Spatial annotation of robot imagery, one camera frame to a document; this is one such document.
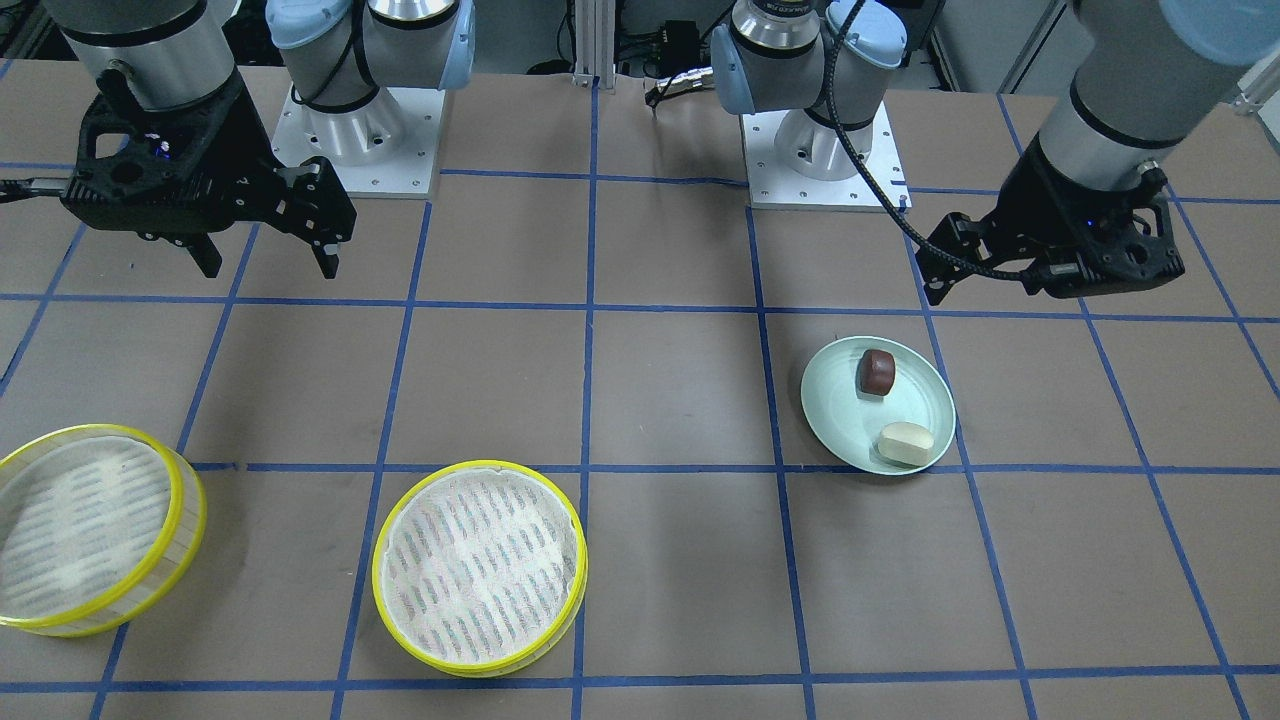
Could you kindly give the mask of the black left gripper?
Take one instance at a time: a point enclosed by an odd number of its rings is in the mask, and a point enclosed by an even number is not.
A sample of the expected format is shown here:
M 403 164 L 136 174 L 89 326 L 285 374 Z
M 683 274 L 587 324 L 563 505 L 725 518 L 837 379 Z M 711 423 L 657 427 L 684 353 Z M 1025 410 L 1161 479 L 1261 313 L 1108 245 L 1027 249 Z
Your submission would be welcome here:
M 986 218 L 951 211 L 916 250 L 927 302 L 938 306 L 961 281 L 992 279 L 993 264 L 1020 259 L 1030 260 L 1027 292 L 1055 299 L 1153 290 L 1183 277 L 1164 196 L 1169 178 L 1156 161 L 1138 172 L 1130 190 L 1088 188 L 1033 140 Z

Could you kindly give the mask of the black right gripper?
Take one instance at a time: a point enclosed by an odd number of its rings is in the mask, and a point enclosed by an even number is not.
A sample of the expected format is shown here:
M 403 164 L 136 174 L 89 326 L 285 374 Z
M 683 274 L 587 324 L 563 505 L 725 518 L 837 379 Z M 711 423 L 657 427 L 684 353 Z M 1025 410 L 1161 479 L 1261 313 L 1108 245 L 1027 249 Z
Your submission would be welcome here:
M 265 222 L 307 245 L 323 277 L 337 278 L 356 208 L 334 164 L 308 158 L 283 167 L 241 73 L 210 95 L 146 110 L 122 72 L 104 72 L 79 128 L 76 167 L 61 204 L 100 231 L 177 234 L 201 274 L 223 258 L 205 233 Z

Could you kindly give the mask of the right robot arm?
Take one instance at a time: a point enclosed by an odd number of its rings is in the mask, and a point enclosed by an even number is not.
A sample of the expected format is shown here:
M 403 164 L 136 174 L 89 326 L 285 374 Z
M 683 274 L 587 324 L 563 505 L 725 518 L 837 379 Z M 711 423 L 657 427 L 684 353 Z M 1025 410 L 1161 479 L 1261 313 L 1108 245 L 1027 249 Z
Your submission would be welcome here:
M 6 202 L 54 196 L 87 227 L 184 249 L 207 278 L 212 233 L 259 222 L 303 241 L 324 277 L 357 211 L 340 178 L 410 146 L 396 88 L 465 87 L 471 1 L 269 1 L 265 22 L 291 77 L 308 155 L 273 147 L 221 23 L 206 1 L 49 1 L 93 76 L 65 179 L 6 179 Z

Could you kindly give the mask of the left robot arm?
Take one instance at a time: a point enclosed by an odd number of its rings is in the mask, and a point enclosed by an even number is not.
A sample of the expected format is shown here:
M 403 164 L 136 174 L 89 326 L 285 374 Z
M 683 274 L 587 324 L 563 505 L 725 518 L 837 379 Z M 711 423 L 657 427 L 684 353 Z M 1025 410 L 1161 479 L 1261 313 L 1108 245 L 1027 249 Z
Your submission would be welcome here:
M 913 50 L 878 1 L 736 1 L 710 32 L 722 108 L 782 111 L 796 173 L 859 176 L 916 245 L 931 305 L 980 275 L 1029 295 L 1153 290 L 1185 270 L 1170 229 L 1164 160 L 1247 69 L 1277 47 L 1275 1 L 1074 1 L 1093 46 L 979 219 L 913 228 L 867 158 L 891 74 Z

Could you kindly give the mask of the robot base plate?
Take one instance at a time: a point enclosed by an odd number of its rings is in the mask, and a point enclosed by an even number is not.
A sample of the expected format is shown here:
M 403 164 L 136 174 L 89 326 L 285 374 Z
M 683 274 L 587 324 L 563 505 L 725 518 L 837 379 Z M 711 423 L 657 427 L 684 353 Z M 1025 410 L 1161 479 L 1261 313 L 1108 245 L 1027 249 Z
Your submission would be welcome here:
M 288 97 L 273 150 L 288 167 L 328 158 L 352 199 L 429 201 L 449 100 L 442 90 L 381 88 L 360 109 L 326 114 Z
M 870 186 L 833 129 L 804 110 L 740 117 L 750 206 L 786 211 L 881 211 Z M 852 146 L 891 204 L 913 206 L 887 106 L 850 135 Z

